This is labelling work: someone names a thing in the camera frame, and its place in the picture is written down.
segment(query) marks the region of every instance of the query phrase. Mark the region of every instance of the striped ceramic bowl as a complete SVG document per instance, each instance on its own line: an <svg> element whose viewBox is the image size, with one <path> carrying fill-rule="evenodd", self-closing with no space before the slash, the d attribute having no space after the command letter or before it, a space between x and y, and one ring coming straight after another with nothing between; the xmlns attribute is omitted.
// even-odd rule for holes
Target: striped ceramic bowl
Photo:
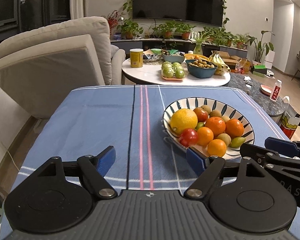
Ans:
<svg viewBox="0 0 300 240"><path fill-rule="evenodd" d="M251 124L248 122L248 120L237 110L232 108L231 106L228 106L225 103L222 103L220 101L214 100L214 99L209 99L209 98L184 98L180 99L178 101L173 102L170 104L166 110L163 113L163 123L164 127L167 131L167 133L171 136L172 140L174 143L179 146L184 152L186 152L186 148L181 145L178 141L178 136L172 131L170 128L170 119L171 116L173 115L174 112L178 111L179 109L182 108L188 108L188 109L195 109L196 107L200 107L203 105L208 105L211 107L212 110L219 110L222 115L229 116L230 119L235 118L238 119L242 122L244 126L244 133L243 137L246 138L246 142L250 144L254 144L254 131L251 126ZM196 145L195 148L202 152L204 155L208 156L206 147L202 147L199 145ZM226 155L223 156L224 159L226 160L234 160L237 158L240 158L240 148L230 148L228 147Z"/></svg>

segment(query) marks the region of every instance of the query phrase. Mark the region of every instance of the lemon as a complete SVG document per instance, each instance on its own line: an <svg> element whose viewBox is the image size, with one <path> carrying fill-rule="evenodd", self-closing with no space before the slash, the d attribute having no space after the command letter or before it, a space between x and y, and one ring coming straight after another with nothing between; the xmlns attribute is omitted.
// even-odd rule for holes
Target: lemon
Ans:
<svg viewBox="0 0 300 240"><path fill-rule="evenodd" d="M176 111L170 120L171 129L180 135L184 129L194 129L198 124L198 117L194 111L190 109L180 109Z"/></svg>

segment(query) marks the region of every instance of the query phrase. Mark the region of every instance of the glass vase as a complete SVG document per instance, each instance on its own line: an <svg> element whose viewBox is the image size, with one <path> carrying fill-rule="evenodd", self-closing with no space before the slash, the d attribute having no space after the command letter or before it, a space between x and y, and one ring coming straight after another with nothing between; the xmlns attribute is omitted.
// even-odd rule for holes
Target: glass vase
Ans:
<svg viewBox="0 0 300 240"><path fill-rule="evenodd" d="M201 44L196 44L193 54L203 55Z"/></svg>

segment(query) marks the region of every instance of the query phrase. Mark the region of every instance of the bottle label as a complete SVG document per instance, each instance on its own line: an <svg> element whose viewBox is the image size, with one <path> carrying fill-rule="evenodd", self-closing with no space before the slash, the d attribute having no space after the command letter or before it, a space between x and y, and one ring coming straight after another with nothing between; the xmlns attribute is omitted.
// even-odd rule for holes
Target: bottle label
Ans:
<svg viewBox="0 0 300 240"><path fill-rule="evenodd" d="M280 91L280 87L275 86L274 87L274 91L273 91L273 95L271 96L272 100L276 100L278 95L279 95L279 91Z"/></svg>

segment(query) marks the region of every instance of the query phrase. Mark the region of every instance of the sofa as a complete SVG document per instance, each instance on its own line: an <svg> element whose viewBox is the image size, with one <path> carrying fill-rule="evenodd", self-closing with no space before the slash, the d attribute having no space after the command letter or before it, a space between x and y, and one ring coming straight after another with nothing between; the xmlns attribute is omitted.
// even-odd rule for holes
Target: sofa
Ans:
<svg viewBox="0 0 300 240"><path fill-rule="evenodd" d="M73 89L121 84L125 52L109 37L103 17L10 37L0 44L0 88L32 116L48 119Z"/></svg>

